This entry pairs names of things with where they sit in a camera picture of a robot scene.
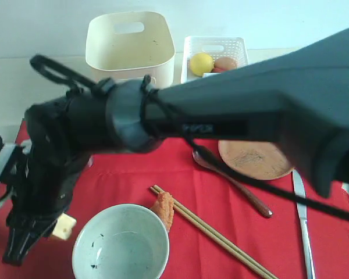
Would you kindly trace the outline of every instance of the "butter knife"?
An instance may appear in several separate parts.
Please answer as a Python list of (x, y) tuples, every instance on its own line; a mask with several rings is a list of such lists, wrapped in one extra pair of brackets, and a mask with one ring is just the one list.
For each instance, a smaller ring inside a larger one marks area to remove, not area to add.
[[(304, 183), (302, 183), (301, 176), (297, 170), (292, 171), (293, 187), (295, 194), (305, 198)], [(305, 265), (307, 268), (308, 279), (315, 279), (314, 263), (312, 249), (310, 247), (308, 220), (307, 220), (307, 206), (300, 203), (297, 204), (298, 217), (300, 219), (302, 243), (304, 244)]]

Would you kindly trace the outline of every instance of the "yellow lemon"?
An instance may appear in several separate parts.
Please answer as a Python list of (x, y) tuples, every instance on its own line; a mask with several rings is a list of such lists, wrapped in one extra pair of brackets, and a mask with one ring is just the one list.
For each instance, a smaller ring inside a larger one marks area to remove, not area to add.
[(210, 73), (213, 69), (213, 58), (207, 53), (195, 54), (190, 59), (190, 70), (198, 77), (204, 73)]

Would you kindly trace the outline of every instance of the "metal spoon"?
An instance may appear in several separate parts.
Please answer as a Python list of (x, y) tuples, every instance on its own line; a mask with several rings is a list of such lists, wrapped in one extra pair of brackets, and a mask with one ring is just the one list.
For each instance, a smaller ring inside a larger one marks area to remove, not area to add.
[(255, 206), (257, 211), (260, 212), (261, 215), (265, 218), (270, 218), (273, 216), (273, 212), (268, 208), (266, 204), (264, 204), (259, 198), (257, 198), (249, 189), (247, 189), (245, 186), (240, 184), (235, 179), (228, 176), (226, 173), (222, 172), (221, 170), (211, 166), (209, 163), (204, 161), (204, 159), (199, 155), (199, 153), (195, 150), (193, 150), (193, 159), (196, 163), (198, 163), (200, 166), (215, 171), (216, 173), (222, 175), (226, 179), (228, 179), (237, 189), (239, 189), (245, 197)]

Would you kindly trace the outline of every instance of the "white plastic bin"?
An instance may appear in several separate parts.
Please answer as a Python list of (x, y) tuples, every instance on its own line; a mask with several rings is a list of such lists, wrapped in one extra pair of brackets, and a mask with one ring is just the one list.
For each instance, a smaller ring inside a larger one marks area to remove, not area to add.
[(189, 36), (185, 38), (181, 83), (200, 78), (188, 68), (190, 58), (200, 52), (211, 55), (214, 60), (223, 56), (231, 57), (237, 62), (238, 68), (248, 65), (247, 50), (242, 38)]
[(168, 87), (173, 82), (174, 58), (172, 36), (159, 13), (111, 13), (89, 23), (86, 62), (96, 81), (149, 74), (156, 87)]

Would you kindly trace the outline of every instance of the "wooden chopsticks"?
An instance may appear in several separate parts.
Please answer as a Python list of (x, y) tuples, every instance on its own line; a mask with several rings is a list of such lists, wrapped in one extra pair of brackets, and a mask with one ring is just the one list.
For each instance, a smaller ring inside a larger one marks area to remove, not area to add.
[[(164, 192), (164, 190), (157, 185), (150, 187), (150, 189), (156, 194), (159, 194), (160, 192)], [(173, 200), (174, 200), (174, 209), (177, 212), (179, 212), (183, 217), (185, 217), (190, 223), (192, 223), (197, 228), (199, 228), (210, 239), (214, 240), (217, 244), (219, 244), (221, 247), (227, 250), (230, 254), (232, 254), (234, 257), (236, 257), (238, 260), (240, 260), (242, 263), (248, 266), (251, 270), (256, 272), (258, 275), (260, 275), (264, 279), (273, 279), (273, 278), (278, 279), (269, 270), (264, 268), (256, 260), (254, 260), (248, 254), (246, 254), (240, 248), (238, 248), (234, 243), (232, 243), (230, 240), (228, 240), (226, 237), (224, 237), (222, 234), (220, 234), (218, 231), (216, 231), (214, 228), (212, 228), (202, 219), (200, 219), (193, 212), (188, 210), (180, 202), (178, 202), (175, 199)]]

